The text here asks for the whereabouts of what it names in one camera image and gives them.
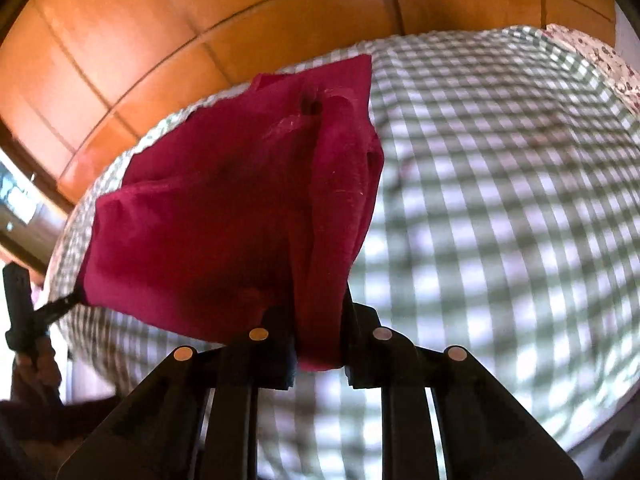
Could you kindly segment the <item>person left hand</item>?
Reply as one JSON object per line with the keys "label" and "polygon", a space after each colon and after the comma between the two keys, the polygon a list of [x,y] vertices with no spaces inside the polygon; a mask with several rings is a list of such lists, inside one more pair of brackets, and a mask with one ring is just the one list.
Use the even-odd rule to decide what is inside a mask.
{"label": "person left hand", "polygon": [[16,352],[10,399],[29,406],[59,404],[62,376],[49,336],[39,337],[32,352]]}

